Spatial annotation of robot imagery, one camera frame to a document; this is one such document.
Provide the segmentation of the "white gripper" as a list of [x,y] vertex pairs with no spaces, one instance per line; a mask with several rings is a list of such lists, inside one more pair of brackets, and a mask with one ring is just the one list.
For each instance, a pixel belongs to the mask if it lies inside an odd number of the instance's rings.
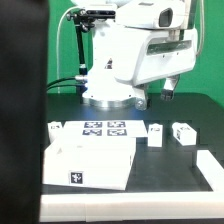
[[137,110],[148,107],[146,86],[140,84],[166,78],[161,99],[173,99],[178,74],[195,66],[197,38],[195,28],[185,30],[183,39],[175,41],[170,40],[168,30],[124,29],[115,47],[114,76],[120,83],[139,85],[134,88]]

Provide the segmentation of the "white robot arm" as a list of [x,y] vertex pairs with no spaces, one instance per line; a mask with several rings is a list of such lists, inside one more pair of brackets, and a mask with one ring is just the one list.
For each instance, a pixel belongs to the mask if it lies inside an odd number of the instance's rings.
[[148,85],[165,81],[170,100],[181,74],[192,70],[198,0],[70,0],[78,31],[93,33],[93,66],[83,77],[86,104],[148,106]]

